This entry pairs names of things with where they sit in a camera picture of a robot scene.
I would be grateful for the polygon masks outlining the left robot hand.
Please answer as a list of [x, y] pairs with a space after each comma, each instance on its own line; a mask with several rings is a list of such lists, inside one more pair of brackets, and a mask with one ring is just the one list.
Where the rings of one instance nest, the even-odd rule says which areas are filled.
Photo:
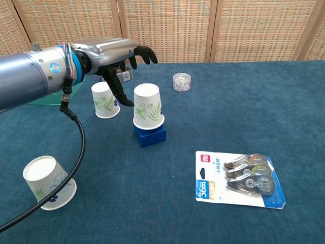
[[88, 74], [102, 76], [117, 101], [124, 106], [133, 107], [133, 101], [124, 94], [123, 87], [117, 76], [117, 69], [125, 70], [128, 59], [132, 68], [137, 68], [136, 56], [141, 56], [146, 64], [158, 63], [154, 51], [139, 45], [137, 41], [127, 38], [100, 38], [85, 40], [75, 44], [90, 59], [91, 68]]

